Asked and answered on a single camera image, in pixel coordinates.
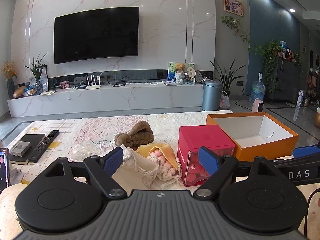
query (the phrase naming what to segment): tv stand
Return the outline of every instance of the tv stand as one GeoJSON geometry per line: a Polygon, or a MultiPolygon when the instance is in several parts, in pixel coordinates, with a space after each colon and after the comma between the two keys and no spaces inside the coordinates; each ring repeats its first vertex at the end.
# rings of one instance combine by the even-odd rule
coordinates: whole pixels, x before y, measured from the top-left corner
{"type": "Polygon", "coordinates": [[[202,85],[102,85],[93,90],[57,90],[52,95],[8,100],[12,117],[201,106],[202,85]]]}

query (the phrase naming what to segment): red box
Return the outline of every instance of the red box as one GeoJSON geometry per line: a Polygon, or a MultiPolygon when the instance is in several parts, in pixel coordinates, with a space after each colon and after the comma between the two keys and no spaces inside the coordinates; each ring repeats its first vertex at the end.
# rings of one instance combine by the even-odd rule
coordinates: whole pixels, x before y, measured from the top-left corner
{"type": "Polygon", "coordinates": [[[219,156],[232,155],[233,141],[218,125],[181,126],[178,158],[182,168],[182,182],[186,187],[203,184],[210,175],[199,163],[199,148],[205,146],[219,156]]]}

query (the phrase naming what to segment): screw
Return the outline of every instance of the screw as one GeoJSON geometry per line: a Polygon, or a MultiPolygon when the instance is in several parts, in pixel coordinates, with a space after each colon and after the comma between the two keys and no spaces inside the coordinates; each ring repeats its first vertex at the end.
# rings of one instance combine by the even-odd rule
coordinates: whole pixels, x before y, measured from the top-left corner
{"type": "Polygon", "coordinates": [[[124,194],[124,190],[121,188],[113,188],[112,190],[109,191],[109,195],[111,197],[121,197],[124,194]]]}
{"type": "Polygon", "coordinates": [[[199,197],[209,197],[212,194],[212,191],[207,188],[201,188],[196,191],[196,194],[199,197]]]}

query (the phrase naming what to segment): black tv screen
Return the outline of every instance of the black tv screen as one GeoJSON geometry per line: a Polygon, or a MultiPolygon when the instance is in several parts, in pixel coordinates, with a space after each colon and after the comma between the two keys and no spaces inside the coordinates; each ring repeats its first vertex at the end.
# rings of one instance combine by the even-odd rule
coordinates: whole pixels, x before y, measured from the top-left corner
{"type": "Polygon", "coordinates": [[[54,63],[138,56],[139,7],[83,11],[55,18],[54,63]]]}

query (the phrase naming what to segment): trash can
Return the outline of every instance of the trash can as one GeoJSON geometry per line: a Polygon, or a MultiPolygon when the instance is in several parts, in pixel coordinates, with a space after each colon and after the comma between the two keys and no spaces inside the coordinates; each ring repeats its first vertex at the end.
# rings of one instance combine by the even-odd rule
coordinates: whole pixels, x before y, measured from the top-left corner
{"type": "Polygon", "coordinates": [[[219,80],[206,80],[203,88],[202,109],[204,111],[218,110],[220,107],[222,83],[219,80]]]}

